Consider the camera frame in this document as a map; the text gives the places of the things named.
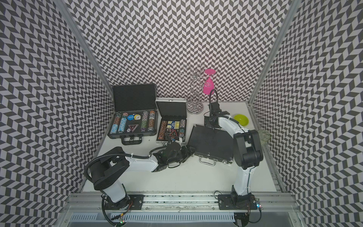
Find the black carbon poker case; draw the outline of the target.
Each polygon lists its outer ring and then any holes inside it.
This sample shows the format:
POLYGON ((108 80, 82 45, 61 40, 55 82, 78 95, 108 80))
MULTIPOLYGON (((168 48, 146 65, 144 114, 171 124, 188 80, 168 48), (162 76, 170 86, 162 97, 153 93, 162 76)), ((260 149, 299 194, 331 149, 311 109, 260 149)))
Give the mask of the black carbon poker case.
POLYGON ((199 157, 233 163, 233 138, 226 131, 195 124, 188 145, 199 157))

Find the small silver poker case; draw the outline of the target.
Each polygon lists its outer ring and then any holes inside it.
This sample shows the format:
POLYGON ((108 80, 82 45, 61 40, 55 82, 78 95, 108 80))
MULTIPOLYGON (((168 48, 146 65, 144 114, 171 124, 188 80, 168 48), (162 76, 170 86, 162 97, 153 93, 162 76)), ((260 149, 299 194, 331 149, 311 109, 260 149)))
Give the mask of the small silver poker case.
POLYGON ((158 143, 186 140, 187 105, 185 98, 157 98, 157 109, 161 116, 157 134, 158 143))

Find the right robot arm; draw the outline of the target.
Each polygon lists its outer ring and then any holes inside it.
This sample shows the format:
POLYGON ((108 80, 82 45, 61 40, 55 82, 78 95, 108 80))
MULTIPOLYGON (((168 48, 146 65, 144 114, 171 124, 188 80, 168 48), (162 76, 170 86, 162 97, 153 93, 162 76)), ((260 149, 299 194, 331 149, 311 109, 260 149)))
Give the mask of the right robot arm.
POLYGON ((233 139, 233 158, 239 169, 230 194, 231 204, 236 209, 243 206, 251 209, 252 174, 264 159, 259 133, 240 125, 227 111, 221 110, 218 102, 209 103, 208 121, 213 128, 226 131, 233 139))

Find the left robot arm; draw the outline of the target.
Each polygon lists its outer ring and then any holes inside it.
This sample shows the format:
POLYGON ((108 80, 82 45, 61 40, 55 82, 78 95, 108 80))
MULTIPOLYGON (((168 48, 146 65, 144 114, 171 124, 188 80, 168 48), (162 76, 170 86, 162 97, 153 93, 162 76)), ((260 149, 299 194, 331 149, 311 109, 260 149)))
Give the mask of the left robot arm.
POLYGON ((84 168, 86 179, 93 183, 94 189, 103 193, 104 202, 110 209, 123 209, 131 205, 131 198, 119 178, 125 172, 142 171, 157 173, 171 164, 182 164, 194 155, 190 146, 172 142, 153 149, 148 156, 124 152, 115 147, 109 152, 90 161, 84 168))

